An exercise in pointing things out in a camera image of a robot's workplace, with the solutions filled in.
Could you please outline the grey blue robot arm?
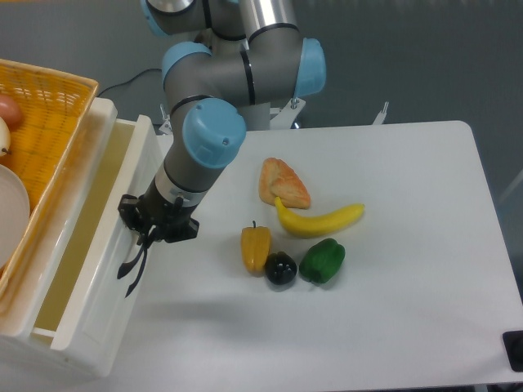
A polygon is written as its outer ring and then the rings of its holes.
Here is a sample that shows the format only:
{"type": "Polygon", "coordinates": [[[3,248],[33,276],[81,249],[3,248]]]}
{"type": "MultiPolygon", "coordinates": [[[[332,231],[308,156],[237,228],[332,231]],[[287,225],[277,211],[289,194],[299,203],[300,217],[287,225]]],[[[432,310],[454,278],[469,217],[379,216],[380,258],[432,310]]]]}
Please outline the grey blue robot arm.
{"type": "Polygon", "coordinates": [[[141,276],[155,242],[195,238],[192,213],[235,159],[247,126],[244,107],[315,94],[326,83],[320,43],[302,36],[290,1],[144,1],[158,35],[208,29],[237,48],[181,42],[163,56],[163,91],[174,141],[147,190],[125,194],[118,212],[138,253],[118,278],[141,276]]]}

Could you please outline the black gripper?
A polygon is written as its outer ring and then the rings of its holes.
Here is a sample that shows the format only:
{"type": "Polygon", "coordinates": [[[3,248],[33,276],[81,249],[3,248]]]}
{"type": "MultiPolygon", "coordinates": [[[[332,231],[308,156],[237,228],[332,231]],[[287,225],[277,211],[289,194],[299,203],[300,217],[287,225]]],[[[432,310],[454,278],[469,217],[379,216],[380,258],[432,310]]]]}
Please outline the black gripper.
{"type": "Polygon", "coordinates": [[[136,244],[140,246],[134,258],[118,268],[117,279],[121,279],[139,265],[134,281],[127,287],[125,297],[129,297],[141,281],[151,243],[176,243],[197,237],[199,222],[191,217],[194,210],[195,206],[183,205],[182,197],[176,197],[174,203],[166,201],[158,194],[143,194],[140,197],[125,194],[121,197],[119,215],[125,226],[137,234],[136,244]]]}

